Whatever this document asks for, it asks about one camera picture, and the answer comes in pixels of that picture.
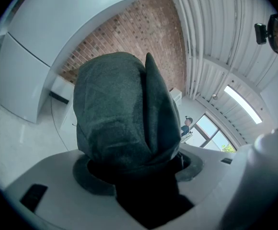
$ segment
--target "black slot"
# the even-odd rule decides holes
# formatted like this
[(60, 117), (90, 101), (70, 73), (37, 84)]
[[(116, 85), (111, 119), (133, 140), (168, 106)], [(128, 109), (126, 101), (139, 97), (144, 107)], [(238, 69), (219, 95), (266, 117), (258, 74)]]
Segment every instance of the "black slot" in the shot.
[(232, 159), (225, 158), (225, 159), (222, 159), (221, 162), (231, 164)]
[(38, 204), (40, 203), (47, 186), (40, 184), (33, 184), (21, 199), (21, 203), (30, 211), (35, 212)]
[(69, 103), (69, 101), (68, 101), (67, 99), (65, 99), (65, 98), (63, 98), (63, 97), (61, 97), (61, 96), (55, 94), (55, 93), (52, 92), (52, 91), (50, 92), (49, 95), (52, 96), (54, 99), (59, 100), (60, 102), (62, 102), (62, 103), (64, 103), (64, 104), (68, 104), (68, 103)]

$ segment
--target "window frame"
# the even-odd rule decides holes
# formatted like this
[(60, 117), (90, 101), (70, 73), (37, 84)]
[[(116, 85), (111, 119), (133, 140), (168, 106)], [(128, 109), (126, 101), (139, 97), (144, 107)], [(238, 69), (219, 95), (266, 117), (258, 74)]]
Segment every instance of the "window frame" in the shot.
[[(199, 125), (197, 125), (197, 122), (199, 121), (199, 120), (201, 120), (201, 118), (203, 117), (203, 116), (205, 116), (216, 128), (217, 128), (217, 130), (212, 134), (212, 136), (211, 137), (209, 137), (208, 136), (208, 134), (206, 134), (205, 133), (205, 131), (199, 126)], [(227, 136), (224, 134), (224, 132), (206, 115), (206, 113), (204, 113), (200, 118), (199, 118), (199, 120), (194, 124), (194, 125), (192, 125), (192, 127), (190, 128), (190, 131), (193, 129), (193, 128), (195, 128), (197, 131), (198, 131), (198, 133), (200, 133), (200, 135), (205, 139), (205, 142), (203, 142), (203, 144), (202, 145), (200, 145), (200, 148), (204, 148), (214, 137), (215, 137), (215, 135), (220, 131), (221, 132), (221, 134), (223, 134), (223, 136), (228, 140), (228, 142), (230, 143), (230, 145), (235, 149), (235, 151), (237, 151), (237, 149), (235, 148), (235, 146), (232, 144), (232, 142), (227, 138)]]

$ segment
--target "ceiling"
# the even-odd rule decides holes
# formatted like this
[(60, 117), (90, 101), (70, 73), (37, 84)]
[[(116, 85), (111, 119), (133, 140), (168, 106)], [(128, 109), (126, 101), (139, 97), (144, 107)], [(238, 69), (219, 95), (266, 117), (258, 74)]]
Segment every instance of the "ceiling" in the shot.
[[(185, 12), (180, 18), (188, 29), (184, 30), (188, 39), (187, 95), (211, 104), (246, 143), (253, 143), (273, 127), (260, 92), (278, 71), (278, 55), (268, 43), (256, 43), (254, 24), (267, 24), (275, 9), (268, 0), (179, 1)], [(255, 109), (261, 124), (224, 92), (227, 85)]]

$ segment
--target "person in blue shirt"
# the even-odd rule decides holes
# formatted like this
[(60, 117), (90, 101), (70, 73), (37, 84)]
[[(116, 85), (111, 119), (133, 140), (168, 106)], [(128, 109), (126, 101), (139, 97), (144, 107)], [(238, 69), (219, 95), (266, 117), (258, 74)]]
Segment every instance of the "person in blue shirt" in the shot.
[(190, 131), (190, 125), (192, 124), (193, 119), (190, 117), (187, 117), (185, 120), (185, 125), (181, 127), (181, 136), (185, 136), (189, 134)]

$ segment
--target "window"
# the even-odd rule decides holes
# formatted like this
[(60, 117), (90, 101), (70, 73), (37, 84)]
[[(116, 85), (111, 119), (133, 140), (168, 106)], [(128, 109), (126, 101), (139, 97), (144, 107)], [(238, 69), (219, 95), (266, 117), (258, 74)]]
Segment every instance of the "window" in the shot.
[(186, 144), (209, 150), (236, 152), (230, 141), (220, 129), (206, 116), (191, 129), (192, 136), (186, 140)]
[(228, 85), (224, 91), (229, 94), (236, 102), (238, 102), (239, 105), (241, 105), (241, 107), (250, 115), (256, 124), (260, 124), (262, 122), (262, 119), (258, 116), (253, 107), (251, 107), (250, 104), (236, 90)]

